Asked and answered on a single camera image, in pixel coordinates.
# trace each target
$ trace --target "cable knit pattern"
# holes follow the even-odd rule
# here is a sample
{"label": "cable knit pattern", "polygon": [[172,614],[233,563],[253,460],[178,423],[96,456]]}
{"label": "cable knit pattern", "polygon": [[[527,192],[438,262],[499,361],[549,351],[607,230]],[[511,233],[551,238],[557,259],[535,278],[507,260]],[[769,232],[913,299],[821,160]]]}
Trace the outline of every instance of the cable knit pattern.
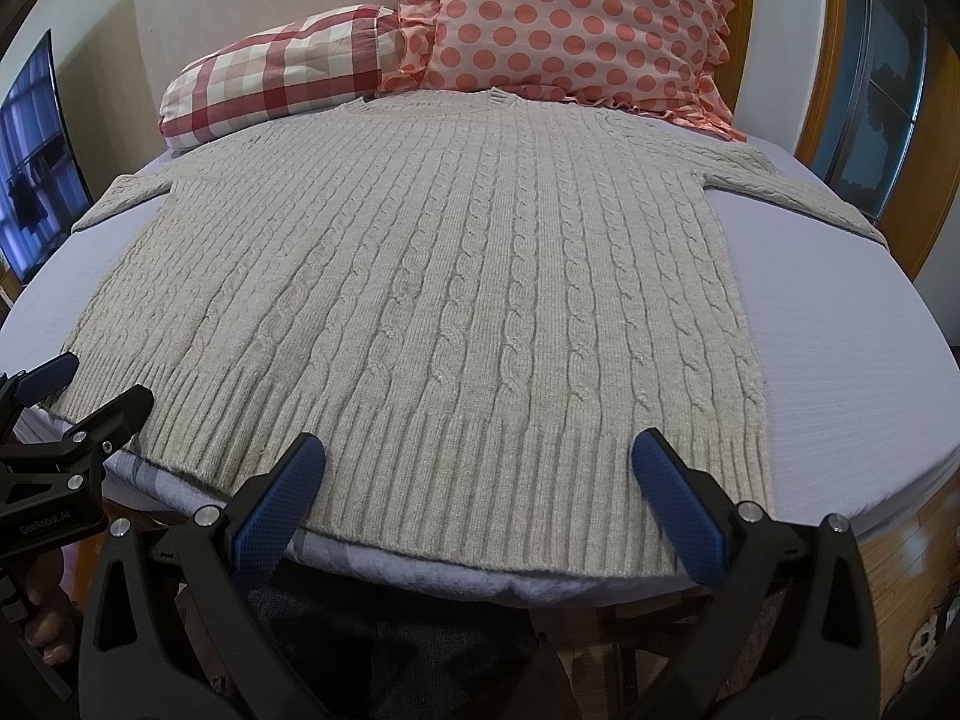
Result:
{"label": "cable knit pattern", "polygon": [[762,374],[704,187],[883,242],[750,146],[497,90],[208,143],[118,178],[79,222],[169,193],[78,320],[53,410],[150,386],[137,451],[224,493],[314,432],[307,524],[345,541],[674,572],[630,474],[638,431],[772,507]]}

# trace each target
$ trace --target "sweater sleeve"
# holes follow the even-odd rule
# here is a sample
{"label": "sweater sleeve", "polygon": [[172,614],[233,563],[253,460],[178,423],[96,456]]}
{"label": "sweater sleeve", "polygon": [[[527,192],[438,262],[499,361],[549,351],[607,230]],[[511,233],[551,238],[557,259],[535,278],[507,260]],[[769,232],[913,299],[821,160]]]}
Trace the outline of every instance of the sweater sleeve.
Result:
{"label": "sweater sleeve", "polygon": [[166,194],[171,186],[173,178],[163,172],[150,175],[118,175],[90,210],[74,223],[71,232],[93,227],[147,200]]}
{"label": "sweater sleeve", "polygon": [[608,126],[625,135],[638,152],[659,153],[678,167],[699,175],[704,189],[733,191],[765,200],[887,247],[880,230],[826,184],[784,175],[766,154],[748,143],[726,143],[689,132],[674,133],[616,111],[607,113],[607,121]]}
{"label": "sweater sleeve", "polygon": [[750,149],[750,157],[760,157],[767,164],[762,166],[760,160],[740,159],[737,153],[731,154],[731,158],[710,160],[702,171],[704,189],[734,191],[736,194],[766,200],[791,211],[819,218],[886,247],[886,239],[880,230],[870,224],[856,207],[841,200],[826,184],[790,178],[777,170],[759,151]]}

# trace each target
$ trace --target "wall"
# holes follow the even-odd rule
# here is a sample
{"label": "wall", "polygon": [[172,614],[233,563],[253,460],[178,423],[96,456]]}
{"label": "wall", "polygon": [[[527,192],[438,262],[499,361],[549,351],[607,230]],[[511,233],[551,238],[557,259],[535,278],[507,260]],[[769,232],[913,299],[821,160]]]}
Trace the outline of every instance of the wall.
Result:
{"label": "wall", "polygon": [[960,346],[960,191],[913,286],[952,346]]}
{"label": "wall", "polygon": [[826,8],[827,0],[754,0],[733,124],[791,154],[817,74]]}
{"label": "wall", "polygon": [[42,34],[94,196],[163,151],[157,103],[188,62],[252,32],[346,4],[397,0],[39,0],[0,60],[0,98]]}

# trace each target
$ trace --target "polka dot pillow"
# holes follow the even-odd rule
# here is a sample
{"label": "polka dot pillow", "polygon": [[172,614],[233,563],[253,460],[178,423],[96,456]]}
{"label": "polka dot pillow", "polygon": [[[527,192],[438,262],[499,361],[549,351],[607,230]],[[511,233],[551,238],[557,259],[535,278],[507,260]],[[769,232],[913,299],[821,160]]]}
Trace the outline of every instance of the polka dot pillow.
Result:
{"label": "polka dot pillow", "polygon": [[383,92],[501,87],[741,138],[713,83],[734,0],[400,0]]}

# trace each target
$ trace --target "television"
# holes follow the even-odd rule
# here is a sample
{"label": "television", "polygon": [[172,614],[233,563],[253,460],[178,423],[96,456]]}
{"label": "television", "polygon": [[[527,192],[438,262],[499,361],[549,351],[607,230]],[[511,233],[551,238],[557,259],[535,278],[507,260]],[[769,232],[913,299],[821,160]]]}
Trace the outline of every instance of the television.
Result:
{"label": "television", "polygon": [[48,30],[0,105],[0,250],[21,284],[90,205],[56,93]]}

